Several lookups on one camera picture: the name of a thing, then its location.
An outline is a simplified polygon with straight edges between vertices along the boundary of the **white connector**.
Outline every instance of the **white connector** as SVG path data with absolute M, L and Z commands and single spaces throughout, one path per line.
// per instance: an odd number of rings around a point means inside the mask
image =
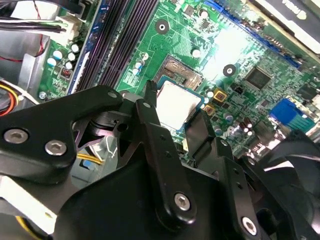
M 81 27 L 82 22 L 77 17 L 72 15 L 57 16 L 55 20 L 67 24 L 67 26 L 62 27 L 65 29 L 65 32 L 51 32 L 50 34 L 46 35 L 50 36 L 51 40 L 55 41 L 56 43 L 62 46 L 67 46 L 70 41 L 79 35 L 79 28 Z

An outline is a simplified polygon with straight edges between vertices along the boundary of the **green circuit board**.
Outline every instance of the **green circuit board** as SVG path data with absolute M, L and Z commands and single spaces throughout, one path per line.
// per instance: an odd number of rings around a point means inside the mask
M 53 100 L 57 98 L 61 98 L 67 95 L 68 88 L 70 85 L 70 80 L 72 79 L 73 70 L 70 70 L 68 74 L 70 77 L 65 77 L 63 75 L 63 70 L 65 69 L 65 63 L 68 62 L 68 53 L 71 52 L 71 45 L 76 42 L 85 42 L 85 39 L 88 35 L 88 31 L 92 25 L 94 20 L 94 16 L 96 14 L 96 10 L 98 7 L 98 1 L 94 1 L 88 17 L 86 21 L 81 23 L 81 27 L 79 28 L 79 35 L 70 42 L 67 46 L 63 46 L 53 40 L 51 40 L 48 44 L 49 50 L 47 51 L 45 64 L 43 66 L 43 73 L 41 82 L 39 85 L 38 93 L 39 95 L 43 94 L 46 97 L 41 100 Z M 63 17 L 67 16 L 68 13 L 64 9 L 61 9 L 58 16 Z M 53 57 L 54 51 L 60 51 L 63 55 L 61 60 L 57 60 L 56 66 L 51 66 L 47 64 L 47 60 Z
M 238 11 L 243 7 L 236 5 L 234 8 Z M 201 19 L 200 10 L 207 11 L 208 18 Z M 159 33 L 159 20 L 168 23 L 169 29 L 166 33 Z M 292 44 L 290 47 L 292 51 L 297 48 Z M 194 49 L 200 50 L 200 57 L 193 57 Z M 254 137 L 232 134 L 244 117 L 250 118 L 253 125 L 262 121 L 268 128 L 273 129 L 268 112 L 279 100 L 289 96 L 302 103 L 304 100 L 297 91 L 303 85 L 308 84 L 314 88 L 320 86 L 315 77 L 320 69 L 316 61 L 310 61 L 312 67 L 297 69 L 203 2 L 161 0 L 116 90 L 142 94 L 146 81 L 156 78 L 168 56 L 201 75 L 203 82 L 196 88 L 197 93 L 204 96 L 205 89 L 217 88 L 226 93 L 227 97 L 222 103 L 209 103 L 214 108 L 214 114 L 211 114 L 210 118 L 214 127 L 221 128 L 222 137 L 231 144 L 234 153 L 248 147 L 247 143 Z M 142 59 L 146 60 L 137 74 L 134 69 L 136 63 L 141 63 Z M 225 76 L 223 69 L 229 64 L 235 66 L 235 74 Z M 245 81 L 253 69 L 259 69 L 269 77 L 261 89 Z M 243 93 L 232 90 L 232 84 L 240 85 Z M 318 109 L 310 111 L 310 117 L 315 122 L 318 121 Z M 226 121 L 226 114 L 232 115 L 232 122 Z M 179 143 L 184 139 L 183 133 L 172 131 L 172 136 Z

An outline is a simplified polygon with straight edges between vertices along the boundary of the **motherboard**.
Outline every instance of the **motherboard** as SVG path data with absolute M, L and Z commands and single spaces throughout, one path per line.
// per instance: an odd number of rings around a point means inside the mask
M 236 157 L 259 158 L 291 130 L 319 129 L 320 55 L 310 49 L 316 32 L 299 40 L 256 2 L 267 1 L 94 1 L 77 37 L 50 42 L 39 98 L 96 85 L 143 96 L 152 80 L 158 115 L 186 163 L 183 126 L 200 109 Z M 183 112 L 189 103 L 192 114 Z
M 282 99 L 308 113 L 305 132 L 318 122 L 319 109 L 311 102 L 320 86 L 319 59 L 304 54 L 242 1 L 222 3 L 225 12 L 213 1 L 160 1 L 116 90 L 142 94 L 147 80 L 167 76 L 204 97 L 202 109 L 216 135 L 236 156 L 262 154 L 261 148 L 268 150 L 269 142 L 290 131 L 270 118 Z M 182 149 L 184 133 L 171 133 Z

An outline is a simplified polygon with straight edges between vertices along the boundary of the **screw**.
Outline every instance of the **screw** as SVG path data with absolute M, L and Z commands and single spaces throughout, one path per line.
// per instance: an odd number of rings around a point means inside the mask
M 4 133 L 4 140 L 11 144 L 22 144 L 27 141 L 29 135 L 21 129 L 10 129 Z
M 45 93 L 44 91 L 39 92 L 39 99 L 45 100 L 47 96 L 47 93 Z
M 248 158 L 248 162 L 253 166 L 256 165 L 255 160 L 253 160 L 252 158 Z
M 67 146 L 58 140 L 49 141 L 45 147 L 45 151 L 52 156 L 62 156 L 67 151 Z
M 110 97 L 114 98 L 114 99 L 117 98 L 117 94 L 115 94 L 115 93 L 112 92 L 112 91 L 109 91 L 109 92 L 108 92 L 108 95 L 109 95 Z
M 151 108 L 151 106 L 150 106 L 149 103 L 144 102 L 143 105 L 144 105 L 145 107 L 147 107 L 147 108 Z
M 227 143 L 225 140 L 223 140 L 223 139 L 221 139 L 221 143 L 222 143 L 224 146 L 228 146 L 228 143 Z
M 255 224 L 251 221 L 250 218 L 248 217 L 243 217 L 242 218 L 242 225 L 244 228 L 253 236 L 257 235 L 257 228 Z
M 174 202 L 182 211 L 188 211 L 190 209 L 190 201 L 182 193 L 177 193 L 174 196 Z

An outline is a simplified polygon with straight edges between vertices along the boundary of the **yellow wire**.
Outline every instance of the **yellow wire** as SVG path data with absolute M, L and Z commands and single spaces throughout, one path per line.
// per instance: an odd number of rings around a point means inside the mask
M 21 216 L 15 216 L 15 219 L 18 221 L 18 223 L 21 225 L 21 227 L 35 240 L 42 240 L 41 238 L 37 237 L 26 225 L 24 219 Z
M 100 159 L 97 158 L 97 157 L 95 157 L 95 156 L 90 156 L 90 155 L 78 153 L 78 154 L 77 154 L 77 157 L 78 157 L 79 159 L 88 160 L 88 161 L 90 161 L 90 162 L 93 162 L 93 163 L 96 163 L 96 164 L 99 164 L 99 165 L 102 164 L 102 161 L 100 161 Z
M 9 88 L 9 87 L 7 87 L 7 86 L 4 86 L 4 85 L 2 85 L 2 84 L 0 84 L 0 88 L 2 88 L 2 89 L 4 89 L 4 90 L 7 90 L 9 93 L 11 93 L 11 94 L 14 96 L 14 98 L 15 98 L 15 104 L 16 104 L 16 106 L 17 106 L 18 103 L 19 103 L 19 98 L 18 98 L 18 95 L 16 94 L 16 92 L 13 91 L 11 88 Z

